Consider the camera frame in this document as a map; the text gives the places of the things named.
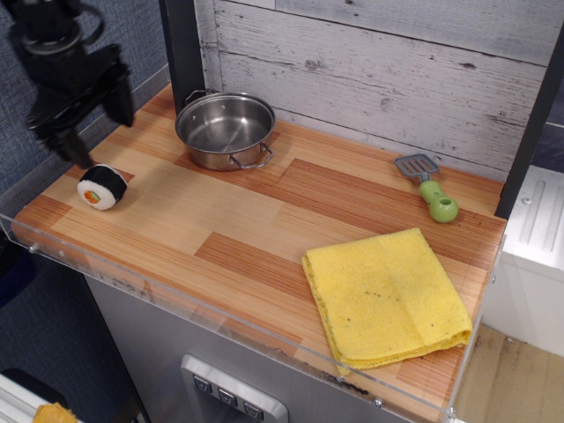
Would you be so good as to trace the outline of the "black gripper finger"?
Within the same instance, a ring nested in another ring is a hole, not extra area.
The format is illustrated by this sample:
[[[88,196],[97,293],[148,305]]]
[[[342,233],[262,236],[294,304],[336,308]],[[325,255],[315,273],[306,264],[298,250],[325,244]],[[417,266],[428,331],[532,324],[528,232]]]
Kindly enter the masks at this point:
[[[93,166],[88,150],[73,128],[57,131],[51,136],[50,144],[63,160],[72,162],[81,168]]]
[[[102,106],[107,116],[114,122],[131,127],[134,121],[133,101],[128,74],[123,72],[106,81],[107,93]]]

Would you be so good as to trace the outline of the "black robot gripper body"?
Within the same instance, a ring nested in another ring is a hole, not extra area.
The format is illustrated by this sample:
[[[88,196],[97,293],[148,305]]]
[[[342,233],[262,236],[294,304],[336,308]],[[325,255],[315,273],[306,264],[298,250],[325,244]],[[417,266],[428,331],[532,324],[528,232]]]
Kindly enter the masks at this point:
[[[122,61],[122,49],[109,44],[93,52],[76,31],[71,42],[39,45],[29,40],[22,26],[11,29],[11,45],[37,96],[26,118],[27,128],[48,150],[50,138],[59,130],[77,126],[98,106],[107,93],[106,81],[129,68]]]

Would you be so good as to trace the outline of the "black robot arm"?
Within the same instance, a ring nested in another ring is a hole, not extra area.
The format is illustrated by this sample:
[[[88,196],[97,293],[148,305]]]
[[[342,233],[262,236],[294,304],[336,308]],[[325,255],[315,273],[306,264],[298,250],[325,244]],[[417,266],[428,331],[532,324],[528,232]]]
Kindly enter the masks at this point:
[[[12,18],[9,42],[36,89],[27,128],[63,160],[91,167],[78,125],[97,107],[113,122],[133,123],[130,73],[120,46],[91,48],[105,20],[82,1],[5,1],[3,6]]]

